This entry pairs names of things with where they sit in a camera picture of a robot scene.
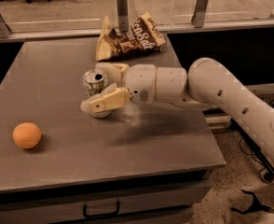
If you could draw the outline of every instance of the snack bag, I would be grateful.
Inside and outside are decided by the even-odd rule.
[[[96,60],[109,60],[132,54],[149,54],[161,51],[166,41],[148,12],[137,19],[125,34],[111,27],[107,16],[98,40]]]

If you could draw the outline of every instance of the desk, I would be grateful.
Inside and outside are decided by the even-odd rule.
[[[129,104],[107,119],[81,112],[82,76],[97,38],[26,42],[0,89],[0,223],[182,223],[226,162],[201,112]],[[124,61],[179,66],[161,53]],[[42,140],[17,147],[13,128],[33,121]]]

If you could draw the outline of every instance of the black metal tool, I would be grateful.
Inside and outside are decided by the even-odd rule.
[[[240,211],[239,209],[236,209],[234,207],[230,208],[231,211],[233,212],[238,212],[242,215],[246,215],[248,213],[255,213],[255,212],[258,212],[258,211],[264,211],[264,212],[268,212],[268,213],[273,213],[274,214],[274,209],[267,206],[267,205],[263,205],[259,202],[259,200],[257,199],[256,195],[251,192],[251,191],[247,191],[247,190],[241,190],[243,193],[245,194],[250,194],[253,196],[253,203],[251,204],[251,206],[245,210],[245,211]]]

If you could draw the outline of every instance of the drawer handle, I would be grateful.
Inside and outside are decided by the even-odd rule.
[[[94,220],[98,218],[106,218],[106,217],[114,217],[118,214],[120,209],[120,201],[116,202],[116,211],[112,213],[104,213],[104,214],[96,214],[96,215],[89,215],[88,214],[88,207],[86,205],[83,206],[83,216],[85,219]]]

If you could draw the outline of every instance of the tile floor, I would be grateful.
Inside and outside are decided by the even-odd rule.
[[[196,0],[129,0],[130,22],[149,11],[158,24],[188,23]],[[210,0],[206,21],[266,19],[274,9],[274,0]],[[5,0],[0,11],[14,32],[60,29],[99,28],[103,16],[116,23],[116,0]],[[247,152],[237,131],[229,129],[229,117],[207,117],[212,132],[227,162],[225,168],[212,174],[212,189],[201,203],[194,205],[195,214],[189,224],[274,224],[274,214],[257,212],[242,216],[230,207],[245,210],[252,198],[241,189],[253,191],[261,203],[274,208],[274,180],[262,182],[262,166]]]

